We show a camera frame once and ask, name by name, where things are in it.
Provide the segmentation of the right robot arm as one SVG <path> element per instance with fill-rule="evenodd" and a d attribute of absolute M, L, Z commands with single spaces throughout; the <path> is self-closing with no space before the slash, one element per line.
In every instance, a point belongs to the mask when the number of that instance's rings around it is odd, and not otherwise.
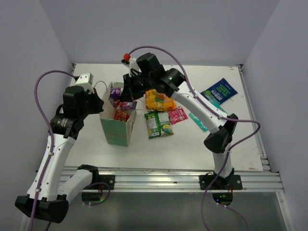
<path fill-rule="evenodd" d="M 220 189 L 227 188 L 234 173 L 227 151 L 236 127 L 236 115 L 224 113 L 207 100 L 198 100 L 189 88 L 184 74 L 175 68 L 165 70 L 152 53 L 146 53 L 137 59 L 125 54 L 121 62 L 129 71 L 123 76 L 124 88 L 120 101 L 135 101 L 143 97 L 146 91 L 155 89 L 196 115 L 210 132 L 204 145 L 213 154 L 216 174 L 214 183 Z"/>

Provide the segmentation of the red snack packet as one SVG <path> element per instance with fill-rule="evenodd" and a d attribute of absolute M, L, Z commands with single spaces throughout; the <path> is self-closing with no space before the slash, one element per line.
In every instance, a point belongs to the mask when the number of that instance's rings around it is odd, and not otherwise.
<path fill-rule="evenodd" d="M 129 120 L 130 115 L 125 111 L 116 110 L 114 120 L 118 120 L 126 123 Z"/>

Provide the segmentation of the dark blue chips packet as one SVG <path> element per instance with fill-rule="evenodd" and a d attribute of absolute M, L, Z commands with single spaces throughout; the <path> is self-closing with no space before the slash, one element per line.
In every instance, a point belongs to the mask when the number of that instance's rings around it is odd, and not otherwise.
<path fill-rule="evenodd" d="M 222 78 L 220 81 L 201 92 L 202 96 L 216 106 L 220 106 L 236 94 L 238 94 L 238 92 L 225 78 Z"/>

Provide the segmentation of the purple snack packet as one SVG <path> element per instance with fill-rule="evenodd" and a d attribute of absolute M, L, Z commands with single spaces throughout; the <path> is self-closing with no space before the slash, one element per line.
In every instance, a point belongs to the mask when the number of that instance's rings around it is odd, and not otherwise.
<path fill-rule="evenodd" d="M 135 110 L 137 106 L 136 101 L 121 101 L 120 98 L 122 96 L 123 88 L 114 88 L 111 87 L 109 93 L 109 102 L 110 104 L 119 111 L 131 111 Z"/>

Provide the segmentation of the green paper bag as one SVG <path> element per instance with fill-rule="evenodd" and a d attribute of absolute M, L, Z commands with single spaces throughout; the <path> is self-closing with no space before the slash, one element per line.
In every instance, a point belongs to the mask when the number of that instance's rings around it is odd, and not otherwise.
<path fill-rule="evenodd" d="M 106 91 L 102 96 L 104 105 L 103 112 L 100 112 L 100 122 L 108 144 L 129 147 L 137 112 L 146 112 L 146 110 L 137 109 L 125 111 L 125 113 L 128 114 L 127 121 L 116 120 L 115 115 L 117 110 L 112 106 L 109 96 L 112 87 L 120 88 L 122 86 L 123 83 L 112 81 L 107 85 Z"/>

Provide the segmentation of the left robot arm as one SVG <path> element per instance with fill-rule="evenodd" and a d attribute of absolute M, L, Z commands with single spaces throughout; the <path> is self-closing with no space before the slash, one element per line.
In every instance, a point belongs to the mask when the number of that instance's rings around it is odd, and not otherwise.
<path fill-rule="evenodd" d="M 46 151 L 38 173 L 26 195 L 16 198 L 15 207 L 28 217 L 61 223 L 69 204 L 86 187 L 99 186 L 98 168 L 82 164 L 76 173 L 60 185 L 60 177 L 69 152 L 78 134 L 84 127 L 84 120 L 90 114 L 103 111 L 103 100 L 93 87 L 67 87 L 63 93 L 63 104 L 50 121 L 53 135 L 48 137 Z"/>

